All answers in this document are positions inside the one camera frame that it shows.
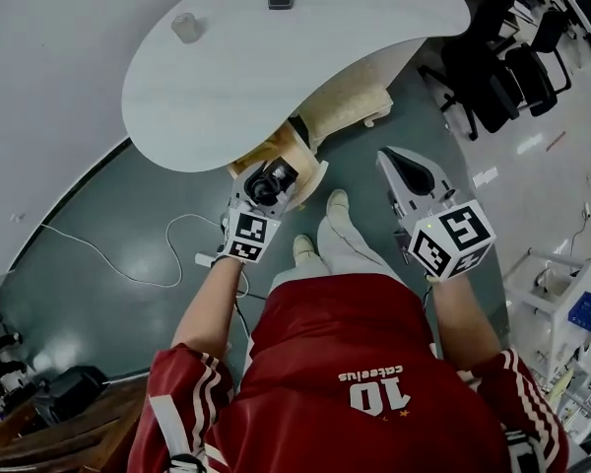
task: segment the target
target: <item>forearm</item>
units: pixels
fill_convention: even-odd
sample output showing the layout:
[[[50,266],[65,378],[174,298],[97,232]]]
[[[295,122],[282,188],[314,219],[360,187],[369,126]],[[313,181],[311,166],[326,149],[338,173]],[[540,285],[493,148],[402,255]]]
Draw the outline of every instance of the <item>forearm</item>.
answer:
[[[465,275],[434,284],[433,302],[444,359],[456,370],[469,370],[500,352],[496,333]]]
[[[217,262],[177,326],[172,345],[222,359],[226,353],[232,309],[242,263],[225,257]]]

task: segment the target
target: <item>red jacket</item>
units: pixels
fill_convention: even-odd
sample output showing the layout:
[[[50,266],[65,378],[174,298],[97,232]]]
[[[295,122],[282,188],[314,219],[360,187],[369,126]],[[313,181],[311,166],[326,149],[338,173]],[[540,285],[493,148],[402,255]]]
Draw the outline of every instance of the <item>red jacket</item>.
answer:
[[[535,437],[550,473],[565,469],[564,431],[516,352],[456,372],[432,353],[421,301],[389,277],[285,283],[252,339],[233,399],[228,370],[206,354],[178,345],[152,366],[149,396],[172,396],[214,471],[509,472],[504,430]],[[167,466],[147,401],[129,471]]]

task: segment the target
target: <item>jacket sleeve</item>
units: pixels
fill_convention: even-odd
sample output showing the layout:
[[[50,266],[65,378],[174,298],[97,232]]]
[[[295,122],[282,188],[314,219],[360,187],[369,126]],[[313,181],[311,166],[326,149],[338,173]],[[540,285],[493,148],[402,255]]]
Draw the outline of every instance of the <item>jacket sleeve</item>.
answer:
[[[507,431],[522,431],[538,441],[548,473],[565,471],[569,452],[564,429],[514,349],[460,375],[471,382]]]
[[[205,461],[204,435],[233,395],[225,365],[183,344],[161,351],[151,366],[147,398],[129,455],[130,473],[154,473],[168,467],[168,448],[150,400],[170,396],[186,432],[190,452]]]

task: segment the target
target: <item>floor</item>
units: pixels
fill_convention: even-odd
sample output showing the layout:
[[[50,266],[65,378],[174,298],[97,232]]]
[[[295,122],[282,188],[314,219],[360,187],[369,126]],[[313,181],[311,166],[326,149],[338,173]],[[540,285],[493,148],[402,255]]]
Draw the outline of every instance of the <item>floor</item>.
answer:
[[[586,51],[578,43],[561,47],[575,69]],[[423,60],[429,60],[428,47],[415,66]],[[546,64],[554,78],[551,57]],[[470,142],[461,108],[454,106],[445,119],[437,107],[443,89],[406,68],[390,87],[394,105],[388,117],[370,130],[347,128],[320,149],[319,158],[330,163],[327,175],[303,208],[285,218],[262,263],[247,265],[251,293],[265,297],[274,275],[291,267],[294,236],[315,234],[327,195],[336,187],[348,191],[355,225],[372,248],[416,293],[424,291],[420,267],[406,266],[394,246],[394,218],[374,166],[380,147],[397,145],[439,162],[457,187],[481,201],[497,242],[470,276],[506,342],[502,275],[529,285],[539,268],[519,264],[528,247],[569,253],[571,237],[582,227],[585,201],[591,210],[591,70],[574,72],[572,80],[572,89],[550,113],[538,118],[524,113],[494,134],[480,128],[478,141]],[[164,242],[167,222],[188,212],[218,220],[230,181],[224,169],[194,174],[161,169],[129,147],[83,187],[52,225],[95,243],[135,278],[170,283],[177,275]],[[184,219],[172,227],[171,239],[184,278],[178,287],[164,290],[129,282],[87,247],[42,233],[0,294],[0,310],[24,335],[20,354],[38,372],[82,364],[116,376],[147,367],[155,351],[168,345],[206,275],[206,269],[194,264],[195,253],[214,253],[222,238],[216,228]],[[573,254],[591,257],[591,220],[577,237]],[[240,301],[251,327],[263,304],[252,297]],[[228,362],[237,378],[246,342],[236,316],[230,343]]]
[[[353,221],[372,248],[415,292],[425,291],[420,267],[406,266],[394,244],[395,219],[374,165],[376,151],[397,145],[423,153],[467,193],[469,178],[460,147],[417,72],[406,69],[390,87],[390,95],[392,113],[374,128],[354,125],[320,149],[320,159],[330,163],[322,184],[302,209],[284,219],[262,262],[246,266],[252,294],[267,296],[276,273],[293,266],[294,236],[315,235],[326,198],[336,187],[348,191]],[[93,242],[134,278],[171,283],[177,275],[164,242],[167,222],[188,212],[218,220],[230,185],[224,169],[193,174],[161,169],[130,147],[87,183],[52,226]],[[0,293],[0,310],[24,335],[22,355],[39,372],[83,364],[114,376],[147,367],[155,351],[168,346],[208,271],[194,264],[195,253],[214,253],[222,236],[202,221],[184,219],[173,225],[171,240],[184,279],[166,290],[129,282],[89,248],[53,232],[42,233]],[[505,338],[505,297],[494,251],[471,278],[482,306]],[[263,303],[252,297],[240,301],[250,326]],[[237,317],[230,343],[229,364],[238,377],[246,341]]]

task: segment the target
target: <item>curved tabletop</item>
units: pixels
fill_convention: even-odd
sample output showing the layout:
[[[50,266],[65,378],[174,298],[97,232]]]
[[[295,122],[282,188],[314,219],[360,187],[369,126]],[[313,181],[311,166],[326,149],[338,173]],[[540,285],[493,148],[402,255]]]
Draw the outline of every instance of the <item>curved tabletop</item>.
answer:
[[[466,30],[464,0],[182,0],[151,30],[125,78],[136,147],[180,171],[214,169],[268,138],[317,88],[355,61],[415,38]],[[173,19],[203,29],[184,44]]]

